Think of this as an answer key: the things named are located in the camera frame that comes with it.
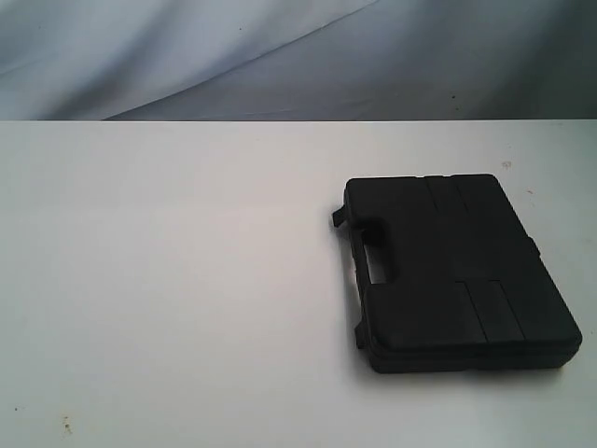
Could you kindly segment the black plastic tool case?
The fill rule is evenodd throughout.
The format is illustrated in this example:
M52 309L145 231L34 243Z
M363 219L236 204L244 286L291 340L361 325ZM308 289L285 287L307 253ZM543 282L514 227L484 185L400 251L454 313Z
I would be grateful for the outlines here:
M346 230L379 373L557 369L581 331L494 175L350 179Z

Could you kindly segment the grey backdrop cloth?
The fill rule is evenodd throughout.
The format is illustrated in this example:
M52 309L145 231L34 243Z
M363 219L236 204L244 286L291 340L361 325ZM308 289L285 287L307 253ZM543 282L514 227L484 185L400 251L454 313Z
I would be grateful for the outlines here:
M592 1L5 1L5 120L592 119Z

